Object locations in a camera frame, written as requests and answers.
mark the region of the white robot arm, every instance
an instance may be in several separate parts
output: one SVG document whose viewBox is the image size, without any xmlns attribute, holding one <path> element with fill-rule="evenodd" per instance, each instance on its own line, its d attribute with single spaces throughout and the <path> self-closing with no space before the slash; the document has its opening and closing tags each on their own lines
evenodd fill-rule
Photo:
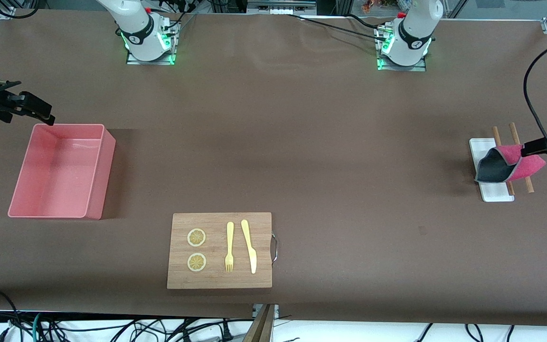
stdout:
<svg viewBox="0 0 547 342">
<path fill-rule="evenodd" d="M 140 0 L 97 0 L 113 15 L 130 53 L 141 61 L 153 61 L 172 48 L 170 19 L 148 13 Z"/>
<path fill-rule="evenodd" d="M 442 17 L 443 3 L 440 0 L 413 0 L 406 17 L 391 22 L 393 37 L 384 45 L 382 53 L 404 67 L 417 64 L 427 53 L 434 28 Z"/>
</svg>

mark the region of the lemon slice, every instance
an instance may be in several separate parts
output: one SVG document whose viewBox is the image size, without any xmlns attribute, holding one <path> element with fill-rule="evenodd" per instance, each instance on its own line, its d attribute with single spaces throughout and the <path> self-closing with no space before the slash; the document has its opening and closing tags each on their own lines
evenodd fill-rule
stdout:
<svg viewBox="0 0 547 342">
<path fill-rule="evenodd" d="M 192 229 L 187 234 L 187 242 L 193 247 L 201 246 L 204 241 L 206 241 L 206 233 L 199 228 Z"/>
<path fill-rule="evenodd" d="M 204 270 L 204 267 L 206 267 L 206 257 L 202 253 L 193 253 L 187 259 L 187 267 L 194 272 Z"/>
</svg>

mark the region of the wooden chopstick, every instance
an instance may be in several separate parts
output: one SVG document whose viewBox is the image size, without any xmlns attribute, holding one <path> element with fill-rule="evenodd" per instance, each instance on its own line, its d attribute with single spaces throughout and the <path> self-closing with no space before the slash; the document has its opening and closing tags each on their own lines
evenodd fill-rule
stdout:
<svg viewBox="0 0 547 342">
<path fill-rule="evenodd" d="M 497 130 L 497 126 L 493 126 L 493 139 L 495 139 L 496 146 L 501 146 L 500 132 Z M 508 187 L 510 196 L 514 196 L 514 186 L 512 185 L 512 182 L 506 182 L 506 186 Z"/>
<path fill-rule="evenodd" d="M 512 139 L 514 139 L 514 143 L 516 145 L 520 145 L 519 133 L 517 132 L 516 125 L 514 125 L 514 123 L 510 123 L 510 132 L 512 132 Z M 528 193 L 536 192 L 535 189 L 533 189 L 533 183 L 531 182 L 531 177 L 525 177 L 525 182 L 527 183 Z"/>
</svg>

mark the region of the yellow plastic knife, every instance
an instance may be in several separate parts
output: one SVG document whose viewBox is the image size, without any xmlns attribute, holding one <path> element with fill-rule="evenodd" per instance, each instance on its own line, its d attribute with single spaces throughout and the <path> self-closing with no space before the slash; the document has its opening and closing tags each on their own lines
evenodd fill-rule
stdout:
<svg viewBox="0 0 547 342">
<path fill-rule="evenodd" d="M 248 221 L 242 219 L 242 231 L 244 232 L 244 237 L 246 238 L 246 245 L 248 246 L 248 256 L 250 257 L 250 272 L 253 274 L 256 273 L 256 251 L 252 248 L 250 243 L 250 227 L 248 226 Z"/>
</svg>

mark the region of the metal handle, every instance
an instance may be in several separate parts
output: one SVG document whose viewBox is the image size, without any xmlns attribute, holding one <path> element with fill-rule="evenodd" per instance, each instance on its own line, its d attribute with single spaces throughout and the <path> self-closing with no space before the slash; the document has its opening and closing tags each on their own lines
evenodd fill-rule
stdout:
<svg viewBox="0 0 547 342">
<path fill-rule="evenodd" d="M 274 258 L 272 259 L 272 265 L 273 265 L 274 262 L 278 260 L 278 239 L 276 238 L 273 231 L 272 231 L 272 238 L 274 238 L 273 240 L 275 241 L 275 255 L 273 256 Z"/>
</svg>

